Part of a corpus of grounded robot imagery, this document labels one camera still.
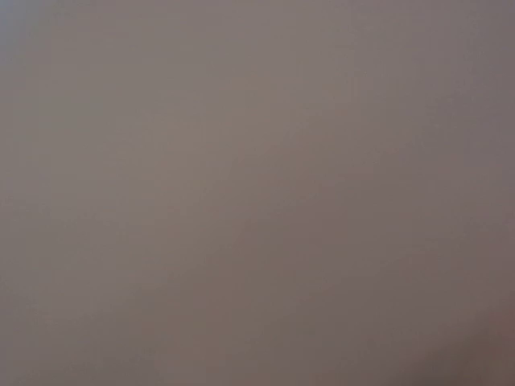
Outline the pink plastic bag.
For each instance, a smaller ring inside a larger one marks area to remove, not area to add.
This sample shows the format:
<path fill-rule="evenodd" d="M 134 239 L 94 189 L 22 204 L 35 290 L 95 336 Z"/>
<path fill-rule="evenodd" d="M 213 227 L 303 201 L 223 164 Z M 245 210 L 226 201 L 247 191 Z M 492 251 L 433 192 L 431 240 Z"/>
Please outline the pink plastic bag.
<path fill-rule="evenodd" d="M 4 385 L 514 369 L 511 1 L 4 1 Z"/>

